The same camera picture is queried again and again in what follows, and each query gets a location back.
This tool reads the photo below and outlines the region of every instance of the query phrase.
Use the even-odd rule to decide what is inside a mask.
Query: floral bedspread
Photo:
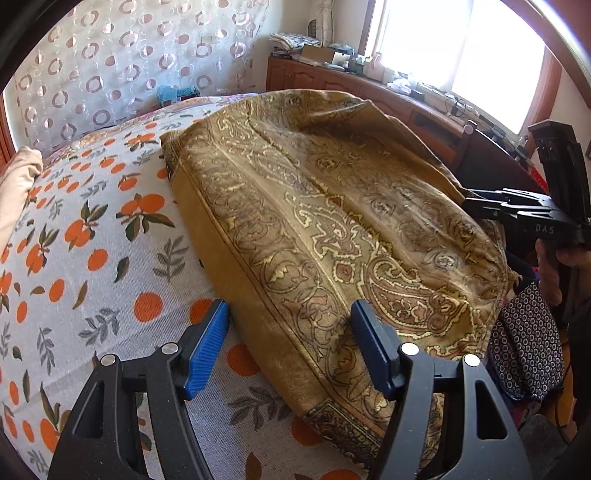
[[[215,297],[174,204],[158,138],[246,96],[188,100],[46,159],[0,253],[0,418],[40,478],[98,359],[150,355],[199,322]],[[216,479],[365,476],[293,415],[233,326],[188,408]],[[148,471],[161,479],[145,396],[138,417]]]

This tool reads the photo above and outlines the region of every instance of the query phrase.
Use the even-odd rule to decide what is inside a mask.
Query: window
[[[500,0],[384,0],[375,8],[367,54],[379,51],[387,67],[463,98],[515,140],[525,133],[545,45],[513,10]]]

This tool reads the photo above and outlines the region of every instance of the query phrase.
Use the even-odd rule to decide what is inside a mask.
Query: circle patterned curtain
[[[17,70],[8,112],[46,157],[157,108],[160,85],[244,92],[269,0],[84,0]]]

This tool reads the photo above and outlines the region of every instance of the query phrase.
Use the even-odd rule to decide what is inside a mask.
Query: wooden dresser
[[[382,112],[403,121],[441,161],[453,169],[463,127],[431,106],[399,95],[365,77],[270,57],[267,91],[291,88],[339,90],[371,100]]]

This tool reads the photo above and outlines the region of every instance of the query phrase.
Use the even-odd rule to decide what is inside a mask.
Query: polka dot fabric
[[[537,284],[502,308],[489,355],[501,386],[516,400],[542,401],[560,385],[564,364],[558,328]]]

